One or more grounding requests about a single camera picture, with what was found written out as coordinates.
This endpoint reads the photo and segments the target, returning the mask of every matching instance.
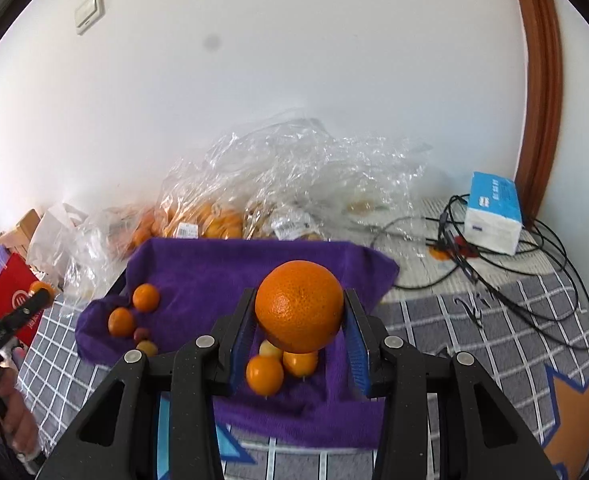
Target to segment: tissue box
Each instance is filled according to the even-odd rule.
[[[502,176],[475,172],[463,223],[465,239],[497,253],[515,254],[521,227],[515,183]]]

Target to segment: finger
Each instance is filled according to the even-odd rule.
[[[28,409],[23,402],[23,397],[17,390],[12,390],[12,393],[6,397],[6,404],[8,411],[3,418],[3,429],[6,433],[12,434],[18,428],[23,413]]]
[[[6,368],[0,379],[0,397],[9,396],[17,384],[17,372],[12,368]]]
[[[21,418],[21,422],[18,425],[17,431],[15,431],[14,439],[12,440],[12,447],[24,454],[31,453],[34,451],[34,445],[36,443],[36,422],[32,413],[25,410],[24,416]]]

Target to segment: purple towel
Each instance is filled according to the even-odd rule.
[[[217,317],[231,313],[246,287],[257,287],[276,266],[309,260],[330,269],[344,288],[354,288],[366,311],[381,300],[395,281],[399,267],[376,251],[347,242],[280,242],[275,240],[175,240],[146,242],[126,270],[129,297],[141,283],[161,292],[152,314],[136,314],[161,352],[171,352],[209,333]],[[134,347],[129,339],[113,338],[107,321],[123,296],[93,301],[79,316],[76,340],[79,356],[113,365]],[[255,335],[251,355],[263,339]],[[362,447],[379,442],[381,402],[359,399],[351,384],[343,334],[319,352],[312,377],[296,380],[286,374],[284,386],[265,399],[244,382],[229,399],[215,399],[218,422],[313,447]]]

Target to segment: large orange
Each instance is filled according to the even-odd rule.
[[[293,354],[315,352],[332,341],[341,326],[343,290],[325,267],[286,262],[261,282],[255,313],[277,348]]]

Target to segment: orange star pattern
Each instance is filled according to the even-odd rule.
[[[581,386],[546,367],[555,426],[543,441],[543,450],[565,480],[577,480],[589,457],[589,378]]]

